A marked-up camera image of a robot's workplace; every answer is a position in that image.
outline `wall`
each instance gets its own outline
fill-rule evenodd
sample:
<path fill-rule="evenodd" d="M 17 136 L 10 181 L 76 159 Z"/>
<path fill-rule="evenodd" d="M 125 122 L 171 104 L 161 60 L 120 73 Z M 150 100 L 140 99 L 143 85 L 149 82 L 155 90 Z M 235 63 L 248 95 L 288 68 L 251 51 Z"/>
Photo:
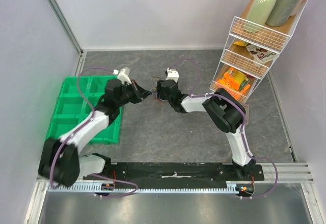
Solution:
<path fill-rule="evenodd" d="M 57 0 L 84 49 L 223 47 L 249 0 Z"/>
<path fill-rule="evenodd" d="M 311 168 L 326 207 L 326 8 L 309 0 L 288 46 L 272 68 L 294 151 Z"/>
<path fill-rule="evenodd" d="M 47 0 L 0 0 L 0 219 L 23 223 L 60 85 L 78 55 Z"/>

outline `black mounting plate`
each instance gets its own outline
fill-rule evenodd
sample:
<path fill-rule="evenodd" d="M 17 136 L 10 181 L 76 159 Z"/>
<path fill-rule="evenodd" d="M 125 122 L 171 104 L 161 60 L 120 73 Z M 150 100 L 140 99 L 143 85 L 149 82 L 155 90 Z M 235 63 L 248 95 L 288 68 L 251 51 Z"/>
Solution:
<path fill-rule="evenodd" d="M 225 188 L 227 181 L 251 181 L 251 175 L 238 178 L 232 164 L 225 163 L 108 163 L 100 174 L 109 178 L 130 181 L 140 189 L 181 189 L 181 188 Z M 252 170 L 255 181 L 263 181 L 262 166 L 256 164 Z M 102 180 L 87 176 L 84 180 Z M 116 188 L 131 188 L 116 183 Z"/>

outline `shelf rack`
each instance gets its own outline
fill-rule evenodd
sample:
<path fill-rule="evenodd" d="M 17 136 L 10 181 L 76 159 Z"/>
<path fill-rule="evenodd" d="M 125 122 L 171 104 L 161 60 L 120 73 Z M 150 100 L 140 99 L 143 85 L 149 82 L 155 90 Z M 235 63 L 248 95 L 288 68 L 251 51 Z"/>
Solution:
<path fill-rule="evenodd" d="M 308 2 L 307 0 L 301 10 L 295 16 L 291 16 L 284 25 L 271 27 L 266 24 L 259 25 L 246 20 L 253 1 L 254 0 L 250 0 L 240 17 L 235 16 L 233 18 L 220 62 L 210 85 L 212 91 L 216 91 L 217 88 L 227 89 L 228 92 L 242 104 L 246 102 L 260 84 L 261 80 L 264 79 L 278 56 L 290 41 L 306 3 Z M 260 64 L 253 59 L 246 47 L 235 44 L 228 45 L 228 43 L 230 43 L 230 38 L 233 38 L 232 43 L 238 40 L 246 41 L 250 44 L 275 52 L 278 55 L 274 60 L 264 65 Z M 252 77 L 250 81 L 251 87 L 244 94 L 230 90 L 217 82 L 230 67 L 234 67 Z"/>

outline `green bottle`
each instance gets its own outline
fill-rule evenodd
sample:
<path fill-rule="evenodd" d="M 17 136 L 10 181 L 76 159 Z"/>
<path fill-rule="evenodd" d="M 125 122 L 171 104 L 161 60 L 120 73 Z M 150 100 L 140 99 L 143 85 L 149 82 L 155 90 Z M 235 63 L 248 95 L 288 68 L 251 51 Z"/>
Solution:
<path fill-rule="evenodd" d="M 277 0 L 266 22 L 269 26 L 281 26 L 290 17 L 299 0 Z"/>
<path fill-rule="evenodd" d="M 276 0 L 254 0 L 247 15 L 247 20 L 259 25 L 265 24 L 275 3 Z M 258 32 L 260 30 L 258 26 L 248 22 L 245 23 L 243 28 L 247 32 Z"/>

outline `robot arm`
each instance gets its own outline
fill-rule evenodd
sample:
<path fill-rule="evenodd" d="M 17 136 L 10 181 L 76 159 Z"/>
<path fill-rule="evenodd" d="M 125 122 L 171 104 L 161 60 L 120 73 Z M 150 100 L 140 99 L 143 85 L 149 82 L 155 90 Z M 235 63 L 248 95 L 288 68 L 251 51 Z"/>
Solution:
<path fill-rule="evenodd" d="M 151 92 L 130 80 L 129 72 L 128 68 L 124 68 L 116 79 L 107 81 L 104 94 L 94 107 L 94 114 L 91 112 L 84 121 L 58 139 L 48 138 L 45 141 L 38 169 L 41 176 L 49 178 L 54 156 L 63 142 L 65 145 L 53 172 L 56 182 L 69 187 L 79 177 L 103 171 L 107 157 L 93 154 L 79 158 L 79 154 L 95 135 L 112 124 L 120 113 L 120 107 L 129 102 L 139 103 L 151 95 Z"/>
<path fill-rule="evenodd" d="M 250 174 L 256 161 L 249 157 L 252 155 L 249 150 L 245 132 L 240 132 L 240 126 L 243 123 L 241 113 L 229 102 L 207 94 L 205 97 L 190 97 L 183 94 L 178 89 L 178 72 L 167 69 L 167 79 L 159 80 L 157 83 L 157 96 L 162 100 L 167 100 L 170 106 L 178 113 L 207 112 L 217 128 L 225 132 L 232 151 L 232 163 L 235 166 L 236 173 L 239 177 Z M 226 90 L 220 88 L 214 93 L 226 97 L 235 103 L 246 113 L 245 108 L 239 104 Z"/>

